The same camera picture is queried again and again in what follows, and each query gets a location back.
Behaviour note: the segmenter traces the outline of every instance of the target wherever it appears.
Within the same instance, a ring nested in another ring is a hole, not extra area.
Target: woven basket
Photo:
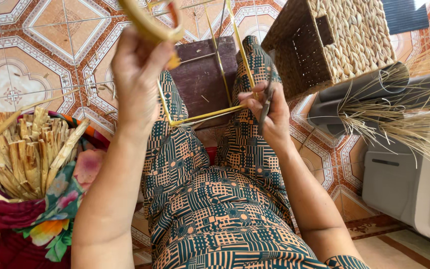
[[[288,0],[261,46],[287,101],[396,62],[381,0]]]

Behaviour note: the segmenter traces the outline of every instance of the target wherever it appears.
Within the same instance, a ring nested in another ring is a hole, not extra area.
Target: colorful fabric
[[[243,45],[255,81],[266,79],[270,59],[256,38],[248,36]],[[170,114],[187,118],[167,71],[161,86]],[[239,59],[234,105],[236,95],[248,89]],[[278,158],[257,135],[257,125],[248,109],[235,114],[219,142],[215,165],[209,166],[192,128],[171,128],[160,108],[142,174],[153,267],[366,269],[348,256],[323,264],[295,235]]]
[[[71,127],[80,123],[59,113],[50,112],[50,115],[65,119]],[[86,130],[79,140],[77,160],[57,173],[44,199],[19,203],[0,201],[0,268],[70,267],[74,217],[108,147],[106,138],[99,140],[92,135],[101,136],[92,128]],[[1,189],[0,193],[9,198]]]

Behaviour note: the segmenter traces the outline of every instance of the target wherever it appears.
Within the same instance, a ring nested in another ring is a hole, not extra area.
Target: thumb
[[[253,98],[245,99],[241,104],[246,104],[257,120],[260,119],[260,114],[263,109],[261,103]]]
[[[156,79],[164,66],[170,60],[173,55],[173,44],[170,42],[162,42],[158,44],[151,52],[149,58],[145,62],[142,68],[141,77],[149,77],[150,79]]]

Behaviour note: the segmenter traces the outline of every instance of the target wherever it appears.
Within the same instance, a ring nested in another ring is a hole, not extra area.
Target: white appliance
[[[399,142],[384,146],[395,153],[370,145],[365,155],[363,200],[430,238],[430,161]]]

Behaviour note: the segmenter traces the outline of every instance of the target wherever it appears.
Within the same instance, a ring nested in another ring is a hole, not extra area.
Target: forearm
[[[294,144],[278,150],[291,209],[303,240],[320,261],[336,255],[362,259],[331,197],[304,164]]]
[[[300,232],[344,227],[331,197],[314,178],[293,143],[277,152],[291,209]]]
[[[75,217],[73,266],[81,265],[77,261],[102,265],[97,263],[103,260],[97,254],[105,255],[104,251],[117,254],[119,259],[132,259],[130,224],[139,193],[147,138],[146,132],[137,129],[119,128],[117,131]],[[121,253],[126,250],[129,255]]]

